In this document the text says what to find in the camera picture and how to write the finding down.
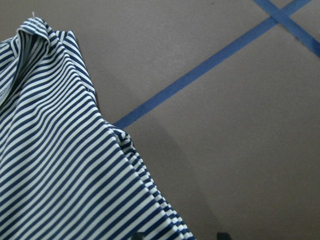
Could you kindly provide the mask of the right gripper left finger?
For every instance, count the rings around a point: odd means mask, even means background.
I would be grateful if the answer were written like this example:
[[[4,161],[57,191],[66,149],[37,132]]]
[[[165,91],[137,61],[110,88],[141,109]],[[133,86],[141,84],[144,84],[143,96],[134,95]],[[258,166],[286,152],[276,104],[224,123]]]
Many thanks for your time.
[[[145,233],[144,232],[134,232],[131,235],[131,240],[145,240]]]

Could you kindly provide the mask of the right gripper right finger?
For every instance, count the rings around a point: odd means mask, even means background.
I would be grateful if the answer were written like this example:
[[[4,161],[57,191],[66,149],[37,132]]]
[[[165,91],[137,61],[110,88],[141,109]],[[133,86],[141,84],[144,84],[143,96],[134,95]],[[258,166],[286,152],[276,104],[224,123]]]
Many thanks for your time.
[[[227,232],[218,232],[216,234],[217,240],[231,240],[231,236]]]

